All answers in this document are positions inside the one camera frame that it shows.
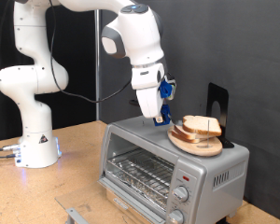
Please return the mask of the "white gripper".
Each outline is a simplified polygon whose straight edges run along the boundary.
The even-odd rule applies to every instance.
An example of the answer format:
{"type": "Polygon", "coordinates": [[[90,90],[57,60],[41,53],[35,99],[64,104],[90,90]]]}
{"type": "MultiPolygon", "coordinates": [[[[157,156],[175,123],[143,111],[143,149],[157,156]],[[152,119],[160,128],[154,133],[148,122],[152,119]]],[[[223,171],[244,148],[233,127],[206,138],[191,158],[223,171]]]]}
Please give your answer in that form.
{"type": "Polygon", "coordinates": [[[173,100],[175,95],[175,80],[167,73],[162,63],[147,67],[132,69],[132,87],[141,111],[145,118],[155,118],[157,123],[163,123],[161,107],[165,99],[173,100]]]}

